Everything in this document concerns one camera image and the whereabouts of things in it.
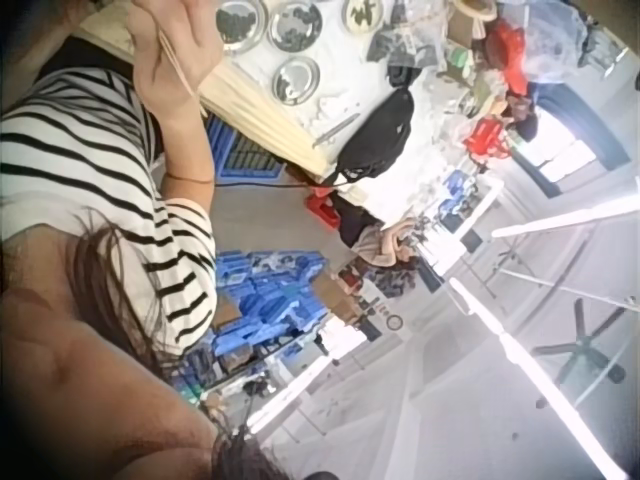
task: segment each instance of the red object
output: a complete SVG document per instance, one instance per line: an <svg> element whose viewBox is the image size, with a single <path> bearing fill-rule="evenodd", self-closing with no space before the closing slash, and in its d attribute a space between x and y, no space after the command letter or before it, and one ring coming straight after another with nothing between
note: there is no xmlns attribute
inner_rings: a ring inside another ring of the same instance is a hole
<svg viewBox="0 0 640 480"><path fill-rule="evenodd" d="M511 152L502 140L503 131L502 121L495 117L485 117L477 123L473 133L464 141L464 144L469 152L476 155L507 158L511 156Z"/></svg>
<svg viewBox="0 0 640 480"><path fill-rule="evenodd" d="M333 192L333 187L311 187L316 197L326 197Z"/></svg>
<svg viewBox="0 0 640 480"><path fill-rule="evenodd" d="M310 195L304 203L314 215L320 217L331 228L336 229L340 226L340 215L332 206L327 205L327 197L319 197L315 194Z"/></svg>
<svg viewBox="0 0 640 480"><path fill-rule="evenodd" d="M497 25L489 34L490 37L493 35L497 36L507 50L507 64L502 73L509 84L509 89L518 95L526 95L529 81L522 73L525 49L524 30L511 28L504 20L498 20Z"/></svg>

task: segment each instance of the cardboard box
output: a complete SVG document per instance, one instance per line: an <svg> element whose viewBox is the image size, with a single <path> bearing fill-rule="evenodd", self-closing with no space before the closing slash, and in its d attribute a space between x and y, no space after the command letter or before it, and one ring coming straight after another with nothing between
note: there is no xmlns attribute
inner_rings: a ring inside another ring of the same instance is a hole
<svg viewBox="0 0 640 480"><path fill-rule="evenodd" d="M326 270L316 277L311 287L316 297L346 324L355 322L362 314L353 297L344 291L341 282L332 278Z"/></svg>
<svg viewBox="0 0 640 480"><path fill-rule="evenodd" d="M242 317L238 307L226 295L218 294L218 306L211 324L213 331Z"/></svg>

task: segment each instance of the window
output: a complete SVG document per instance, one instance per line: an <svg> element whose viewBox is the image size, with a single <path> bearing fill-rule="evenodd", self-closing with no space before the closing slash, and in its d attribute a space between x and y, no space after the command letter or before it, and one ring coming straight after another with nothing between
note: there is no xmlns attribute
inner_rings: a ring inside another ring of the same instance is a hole
<svg viewBox="0 0 640 480"><path fill-rule="evenodd" d="M546 180L556 183L596 159L595 153L557 118L542 108L537 113L538 135L516 148Z"/></svg>
<svg viewBox="0 0 640 480"><path fill-rule="evenodd" d="M568 188L566 192L581 188L631 162L604 121L571 88L530 87L537 99L538 135L528 144L518 139L512 154L548 198L562 195L563 188Z"/></svg>

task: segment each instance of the red toy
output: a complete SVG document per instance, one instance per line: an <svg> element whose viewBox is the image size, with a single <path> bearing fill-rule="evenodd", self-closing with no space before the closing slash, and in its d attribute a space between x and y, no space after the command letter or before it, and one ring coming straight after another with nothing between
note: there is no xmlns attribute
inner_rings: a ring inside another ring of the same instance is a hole
<svg viewBox="0 0 640 480"><path fill-rule="evenodd" d="M506 50L506 65L502 69L504 78L512 92L526 95L529 82L522 72L525 52L524 30L512 28L504 20L498 20L497 25L487 37L487 42L498 42Z"/></svg>
<svg viewBox="0 0 640 480"><path fill-rule="evenodd" d="M511 156L511 151L503 139L503 131L504 126L500 119L485 117L477 123L464 144L469 152L475 155L507 158Z"/></svg>

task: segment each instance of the window frame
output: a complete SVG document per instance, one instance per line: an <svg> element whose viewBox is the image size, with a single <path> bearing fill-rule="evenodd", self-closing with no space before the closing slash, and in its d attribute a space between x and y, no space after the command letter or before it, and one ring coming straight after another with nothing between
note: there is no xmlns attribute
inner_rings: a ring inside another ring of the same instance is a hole
<svg viewBox="0 0 640 480"><path fill-rule="evenodd" d="M595 154L596 158L593 161L599 162L606 171L613 171L631 162L624 147L604 121L567 85L530 84L530 91L536 105L571 130L576 140L582 140ZM540 171L540 166L535 166L525 155L520 153L517 145L512 146L511 154L513 160L527 173L547 198L555 198L565 193L556 182L549 180ZM560 180L576 174L591 164L592 162L587 163Z"/></svg>

